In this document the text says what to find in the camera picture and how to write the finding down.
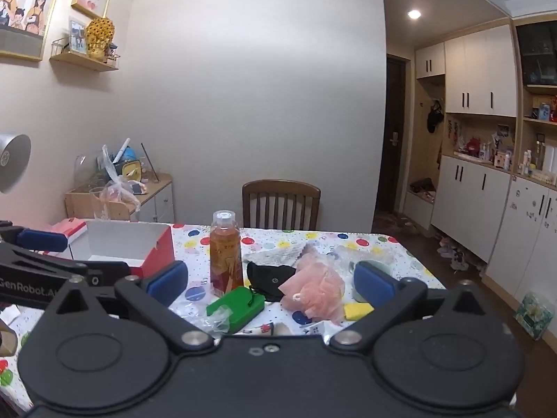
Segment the gold ornament figurine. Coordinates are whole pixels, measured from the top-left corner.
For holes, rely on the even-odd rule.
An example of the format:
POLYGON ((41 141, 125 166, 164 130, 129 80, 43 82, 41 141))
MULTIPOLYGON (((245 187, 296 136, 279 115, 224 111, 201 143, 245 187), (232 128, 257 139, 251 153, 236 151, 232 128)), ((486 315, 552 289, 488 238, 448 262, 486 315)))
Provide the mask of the gold ornament figurine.
POLYGON ((85 30, 88 56, 96 61, 106 61, 107 50, 112 43, 114 32, 113 21, 109 18, 93 19, 85 30))

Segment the grey fluffy cloth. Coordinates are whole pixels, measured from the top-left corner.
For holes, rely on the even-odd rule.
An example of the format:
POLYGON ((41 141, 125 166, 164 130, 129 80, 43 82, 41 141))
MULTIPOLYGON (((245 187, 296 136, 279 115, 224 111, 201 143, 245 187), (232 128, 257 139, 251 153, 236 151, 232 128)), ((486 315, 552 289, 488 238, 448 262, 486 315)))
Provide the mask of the grey fluffy cloth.
POLYGON ((326 256, 317 249, 314 243, 295 243, 288 247, 245 254, 243 255, 243 265, 247 267, 249 262, 254 262, 257 265, 273 267, 287 265, 297 269, 303 258, 315 258, 323 261, 326 256))

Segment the round grey lamp head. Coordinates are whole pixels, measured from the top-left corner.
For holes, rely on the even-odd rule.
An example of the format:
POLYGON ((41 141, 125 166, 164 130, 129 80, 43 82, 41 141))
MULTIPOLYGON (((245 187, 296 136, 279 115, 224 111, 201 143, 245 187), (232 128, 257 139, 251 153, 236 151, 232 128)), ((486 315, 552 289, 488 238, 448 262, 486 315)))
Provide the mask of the round grey lamp head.
POLYGON ((28 167, 30 155, 31 139, 28 135, 1 135, 1 193, 8 193, 19 182, 28 167))

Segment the black fabric pouch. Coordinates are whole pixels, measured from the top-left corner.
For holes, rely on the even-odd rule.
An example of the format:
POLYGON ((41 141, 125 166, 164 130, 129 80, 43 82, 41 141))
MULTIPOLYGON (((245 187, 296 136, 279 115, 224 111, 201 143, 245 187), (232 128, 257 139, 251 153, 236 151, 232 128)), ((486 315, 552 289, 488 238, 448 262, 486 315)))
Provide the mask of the black fabric pouch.
POLYGON ((296 269, 288 265, 260 265, 249 261, 246 272, 250 289, 263 295, 267 302, 276 303, 284 297, 280 286, 296 273, 296 269))

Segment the yellow sponge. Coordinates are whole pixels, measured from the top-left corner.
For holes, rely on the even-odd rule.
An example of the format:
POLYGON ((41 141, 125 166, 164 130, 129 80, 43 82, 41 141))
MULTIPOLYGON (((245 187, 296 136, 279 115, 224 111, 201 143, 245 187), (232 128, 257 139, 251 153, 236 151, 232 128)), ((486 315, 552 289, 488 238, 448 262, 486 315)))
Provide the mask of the yellow sponge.
POLYGON ((366 315, 370 314, 374 310, 374 307, 369 303, 347 303, 344 305, 344 314, 346 321, 355 322, 366 315))

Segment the red white cardboard box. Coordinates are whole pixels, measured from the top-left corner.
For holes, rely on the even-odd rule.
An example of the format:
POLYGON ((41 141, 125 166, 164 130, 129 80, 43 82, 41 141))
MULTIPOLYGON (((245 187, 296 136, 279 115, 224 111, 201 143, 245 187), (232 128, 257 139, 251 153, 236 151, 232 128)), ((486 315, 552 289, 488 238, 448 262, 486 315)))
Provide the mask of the red white cardboard box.
POLYGON ((150 277, 175 261, 172 227, 166 224, 87 220, 84 235, 61 253, 74 261, 123 261, 132 274, 150 277))

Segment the dark entrance door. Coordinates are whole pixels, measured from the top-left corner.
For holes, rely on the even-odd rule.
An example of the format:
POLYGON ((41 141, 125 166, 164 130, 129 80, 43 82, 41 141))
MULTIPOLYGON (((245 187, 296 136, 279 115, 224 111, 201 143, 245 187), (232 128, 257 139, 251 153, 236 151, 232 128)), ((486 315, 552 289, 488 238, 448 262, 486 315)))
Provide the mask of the dark entrance door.
POLYGON ((376 212, 392 212, 398 189, 406 94, 406 62, 386 60, 385 117, 376 212))

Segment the family picture frame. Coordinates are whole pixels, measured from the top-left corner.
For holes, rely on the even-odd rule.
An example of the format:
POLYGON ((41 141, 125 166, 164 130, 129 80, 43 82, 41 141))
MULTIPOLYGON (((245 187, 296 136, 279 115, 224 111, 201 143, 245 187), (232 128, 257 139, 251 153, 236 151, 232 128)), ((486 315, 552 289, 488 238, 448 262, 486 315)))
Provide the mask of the family picture frame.
POLYGON ((1 0, 1 56, 42 60, 56 0, 1 0))

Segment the wooden dining chair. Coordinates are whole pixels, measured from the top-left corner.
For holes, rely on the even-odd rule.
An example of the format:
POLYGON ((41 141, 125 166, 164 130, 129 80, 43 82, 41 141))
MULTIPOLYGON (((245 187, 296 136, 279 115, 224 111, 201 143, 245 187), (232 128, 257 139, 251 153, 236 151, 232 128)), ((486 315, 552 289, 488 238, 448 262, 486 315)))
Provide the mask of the wooden dining chair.
POLYGON ((316 230, 321 190, 286 179, 250 181, 242 187, 243 227, 316 230))

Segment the ceiling spot light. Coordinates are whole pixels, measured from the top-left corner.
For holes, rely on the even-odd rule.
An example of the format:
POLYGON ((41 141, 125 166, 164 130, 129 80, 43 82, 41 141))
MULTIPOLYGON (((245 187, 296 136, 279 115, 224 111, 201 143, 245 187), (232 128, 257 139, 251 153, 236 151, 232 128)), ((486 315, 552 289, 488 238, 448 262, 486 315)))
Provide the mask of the ceiling spot light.
POLYGON ((418 9, 412 9, 408 12, 408 17, 412 20, 417 20, 421 17, 421 12, 418 9))

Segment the green ceramic mug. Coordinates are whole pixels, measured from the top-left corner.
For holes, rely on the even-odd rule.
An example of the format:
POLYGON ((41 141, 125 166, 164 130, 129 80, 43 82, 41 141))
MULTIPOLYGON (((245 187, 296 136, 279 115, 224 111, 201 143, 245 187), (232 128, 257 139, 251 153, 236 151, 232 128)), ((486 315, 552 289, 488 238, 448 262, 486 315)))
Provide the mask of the green ceramic mug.
POLYGON ((398 286, 395 278, 371 261, 360 261, 355 265, 353 287, 363 301, 378 308, 395 296, 398 286))

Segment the wooden wall shelf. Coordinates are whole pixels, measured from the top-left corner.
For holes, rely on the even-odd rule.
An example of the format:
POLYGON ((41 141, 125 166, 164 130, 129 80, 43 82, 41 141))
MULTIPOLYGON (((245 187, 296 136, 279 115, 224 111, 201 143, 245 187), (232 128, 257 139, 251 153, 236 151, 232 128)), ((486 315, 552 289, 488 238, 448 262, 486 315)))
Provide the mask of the wooden wall shelf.
POLYGON ((73 64, 98 73, 117 71, 117 61, 107 60, 106 62, 97 61, 91 57, 77 53, 69 48, 66 38, 54 40, 51 43, 50 61, 64 62, 73 64))

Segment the balloon pattern tablecloth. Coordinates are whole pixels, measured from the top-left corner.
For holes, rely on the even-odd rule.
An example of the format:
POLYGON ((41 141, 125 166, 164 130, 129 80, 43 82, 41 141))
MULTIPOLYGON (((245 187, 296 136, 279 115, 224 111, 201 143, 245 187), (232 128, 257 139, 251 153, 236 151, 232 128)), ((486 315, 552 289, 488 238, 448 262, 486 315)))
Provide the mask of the balloon pattern tablecloth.
MULTIPOLYGON (((133 271, 151 269, 148 254, 182 261, 188 284, 170 308, 182 317, 203 318, 216 294, 210 279, 208 226, 80 222, 72 229, 61 258, 126 261, 133 271)), ((395 279, 415 277, 431 289, 441 282, 397 239, 382 234, 242 229, 244 286, 266 297, 264 309, 242 332, 264 327, 285 334, 320 334, 329 338, 364 316, 375 301, 361 297, 353 274, 369 261, 395 279), (271 292, 280 294, 277 301, 271 292)))

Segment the green plastic block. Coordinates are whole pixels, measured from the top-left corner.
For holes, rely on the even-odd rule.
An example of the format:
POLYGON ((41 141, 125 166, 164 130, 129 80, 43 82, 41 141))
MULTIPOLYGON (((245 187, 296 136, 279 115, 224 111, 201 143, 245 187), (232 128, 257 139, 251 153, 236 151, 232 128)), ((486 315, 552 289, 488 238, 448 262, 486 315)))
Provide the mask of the green plastic block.
POLYGON ((236 333, 264 310, 264 296, 238 287, 206 307, 208 316, 218 317, 227 333, 236 333))

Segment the pink mesh bath pouf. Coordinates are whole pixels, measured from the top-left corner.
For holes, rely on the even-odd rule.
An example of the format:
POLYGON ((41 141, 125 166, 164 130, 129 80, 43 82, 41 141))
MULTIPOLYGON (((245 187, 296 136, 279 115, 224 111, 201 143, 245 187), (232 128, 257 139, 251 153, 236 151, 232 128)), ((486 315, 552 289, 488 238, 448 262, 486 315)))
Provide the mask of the pink mesh bath pouf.
POLYGON ((317 321, 339 324, 344 319, 343 297, 346 283, 336 272, 334 263, 303 258, 296 273, 280 286, 285 310, 301 311, 317 321))

